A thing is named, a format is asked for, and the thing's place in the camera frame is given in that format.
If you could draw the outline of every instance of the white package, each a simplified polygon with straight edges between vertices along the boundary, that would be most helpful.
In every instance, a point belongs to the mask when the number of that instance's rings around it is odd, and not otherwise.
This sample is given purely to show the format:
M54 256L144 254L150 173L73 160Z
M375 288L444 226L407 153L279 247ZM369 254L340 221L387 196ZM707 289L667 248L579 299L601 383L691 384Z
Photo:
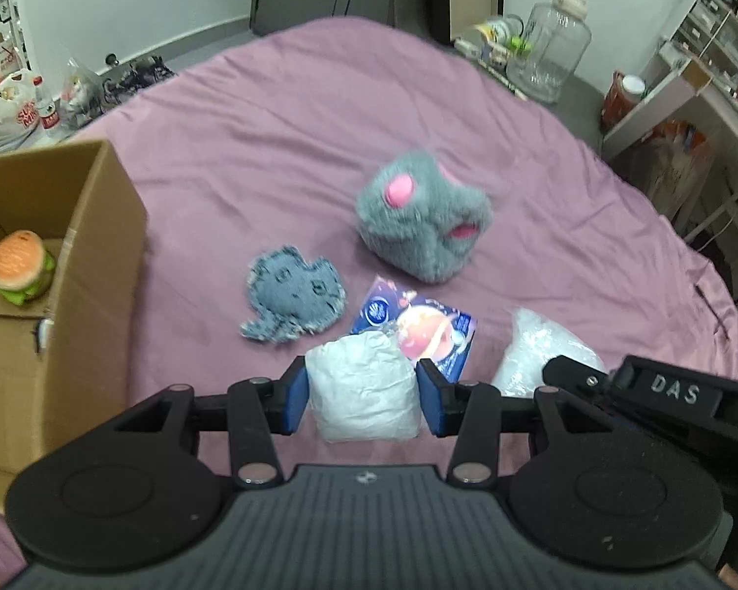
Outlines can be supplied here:
M348 335L306 353L309 400L325 441L416 437L421 425L411 362L381 331Z
M0 153L20 147L37 126L33 73L22 69L0 82Z
M518 308L514 338L492 385L508 397L533 397L533 391L544 385L541 370L559 354L604 372L599 356L566 328L537 312Z

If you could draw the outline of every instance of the gray plush toy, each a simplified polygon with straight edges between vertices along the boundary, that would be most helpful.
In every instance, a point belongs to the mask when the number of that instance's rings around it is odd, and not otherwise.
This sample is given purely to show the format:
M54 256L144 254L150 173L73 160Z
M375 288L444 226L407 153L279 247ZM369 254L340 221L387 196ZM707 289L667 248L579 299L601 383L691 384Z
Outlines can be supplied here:
M345 293L333 264L312 264L294 246L258 257L248 275L248 300L259 315L241 324L243 336L279 344L320 332L344 313Z
M372 252L428 283L453 277L492 223L485 192L464 186L424 151L383 168L356 203Z

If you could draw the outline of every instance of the drawer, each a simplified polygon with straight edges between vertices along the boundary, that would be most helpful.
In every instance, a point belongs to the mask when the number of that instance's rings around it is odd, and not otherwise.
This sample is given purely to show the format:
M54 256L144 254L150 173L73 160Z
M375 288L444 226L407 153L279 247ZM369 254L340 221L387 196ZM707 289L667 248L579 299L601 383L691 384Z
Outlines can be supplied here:
M689 38L689 41L693 43L699 49L702 51L705 48L705 45L708 43L708 40L710 40L710 34L708 31L702 29L697 24L694 23L694 20L691 18L686 18L681 23L681 28L678 29L683 33L686 37Z
M724 16L730 12L727 5L721 0L697 0L703 6L705 6L713 15L716 15L720 19L724 19Z
M718 74L726 85L732 83L738 74L738 64L722 51L722 47L711 43L702 56L703 63L714 73Z
M722 23L722 19L716 15L716 13L710 11L709 8L699 0L694 4L692 12L689 13L689 17L697 23L699 27L705 29L710 35L713 35Z
M722 24L716 39L723 46L728 47L729 52L738 56L738 20L730 17Z
M695 44L694 39L692 37L689 37L686 35L682 29L678 29L675 31L675 35L673 35L673 42L680 46L681 48L689 51L690 53L693 53L695 56L698 56L702 53L702 47L697 46Z

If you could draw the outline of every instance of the bed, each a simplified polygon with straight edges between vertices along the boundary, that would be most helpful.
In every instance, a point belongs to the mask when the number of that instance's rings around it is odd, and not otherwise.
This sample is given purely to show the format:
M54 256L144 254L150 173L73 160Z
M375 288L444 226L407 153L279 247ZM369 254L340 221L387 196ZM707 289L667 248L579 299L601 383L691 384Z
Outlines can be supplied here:
M517 306L569 328L607 367L641 354L738 379L738 311L710 262L544 108L400 31L333 18L272 35L143 92L81 137L114 143L150 215L132 402L176 382L211 394L279 376L348 332L377 274L476 316L465 379L492 378ZM494 224L443 285L387 267L354 226L356 193L414 148L492 201ZM346 314L290 344L248 341L248 267L283 244L335 264ZM520 440L504 445L505 471L526 458ZM276 445L289 473L301 462L443 467L453 442L424 429L406 443L326 444L307 412ZM201 459L226 472L226 437L202 437Z

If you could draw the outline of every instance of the white plastic bag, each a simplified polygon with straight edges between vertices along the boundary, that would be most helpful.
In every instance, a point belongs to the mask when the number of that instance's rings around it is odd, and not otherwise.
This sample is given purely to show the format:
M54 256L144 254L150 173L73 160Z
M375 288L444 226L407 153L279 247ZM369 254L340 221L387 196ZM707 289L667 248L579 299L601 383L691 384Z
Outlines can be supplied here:
M544 385L541 370L559 354L604 372L599 356L578 337L537 312L519 308L514 312L514 338L492 385L508 397L532 397Z
M22 69L0 82L0 152L20 147L37 126L33 73Z
M71 130L81 129L104 113L101 80L92 70L69 58L61 90L61 121Z
M418 382L410 361L381 331L348 335L306 353L309 400L325 441L416 437Z

